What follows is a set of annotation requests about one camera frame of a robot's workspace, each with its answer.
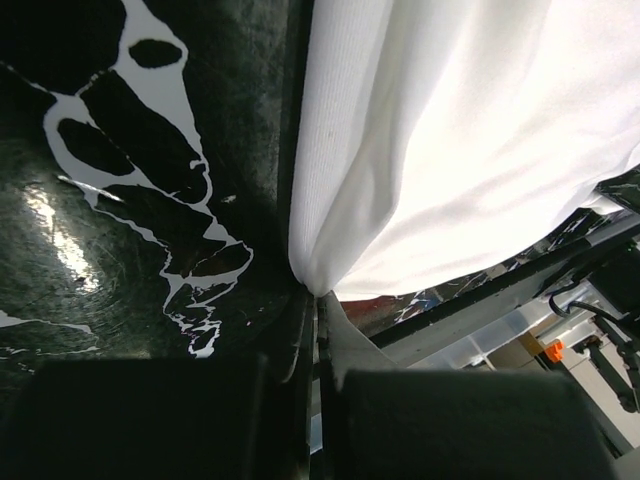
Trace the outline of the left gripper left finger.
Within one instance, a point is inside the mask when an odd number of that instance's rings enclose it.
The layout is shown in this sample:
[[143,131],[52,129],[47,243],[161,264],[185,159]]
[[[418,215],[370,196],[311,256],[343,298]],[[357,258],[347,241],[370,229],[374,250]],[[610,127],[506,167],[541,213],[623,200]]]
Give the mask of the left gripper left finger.
[[259,350],[43,366],[1,426],[5,479],[305,479],[315,301]]

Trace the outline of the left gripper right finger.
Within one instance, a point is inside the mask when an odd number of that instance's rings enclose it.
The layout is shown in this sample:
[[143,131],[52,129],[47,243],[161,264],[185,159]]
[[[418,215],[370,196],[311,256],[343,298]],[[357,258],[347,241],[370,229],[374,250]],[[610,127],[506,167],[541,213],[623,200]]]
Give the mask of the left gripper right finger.
[[590,411],[565,377],[402,368],[318,302],[329,479],[611,479]]

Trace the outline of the white printed t shirt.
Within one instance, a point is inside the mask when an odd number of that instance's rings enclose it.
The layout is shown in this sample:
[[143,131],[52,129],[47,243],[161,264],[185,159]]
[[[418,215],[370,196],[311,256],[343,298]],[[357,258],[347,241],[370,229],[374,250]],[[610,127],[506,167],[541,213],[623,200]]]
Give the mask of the white printed t shirt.
[[344,301],[492,267],[639,163],[635,1],[319,1],[288,256]]

